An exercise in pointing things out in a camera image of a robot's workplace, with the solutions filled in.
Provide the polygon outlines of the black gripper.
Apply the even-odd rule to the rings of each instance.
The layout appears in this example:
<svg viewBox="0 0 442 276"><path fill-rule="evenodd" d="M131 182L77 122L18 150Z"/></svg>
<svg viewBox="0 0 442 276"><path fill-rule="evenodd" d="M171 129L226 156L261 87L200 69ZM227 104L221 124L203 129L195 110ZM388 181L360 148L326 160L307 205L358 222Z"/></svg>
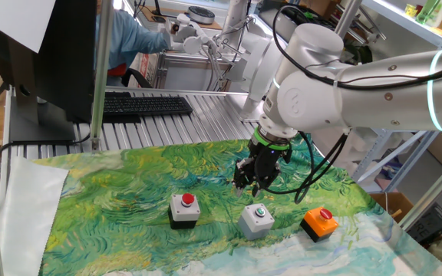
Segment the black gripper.
<svg viewBox="0 0 442 276"><path fill-rule="evenodd" d="M249 156L236 160L232 180L236 196L241 196L246 186L252 185L252 196L257 197L262 188L269 188L280 174L279 159L291 159L292 146L288 140L282 144L264 144L258 140L248 142Z"/></svg>

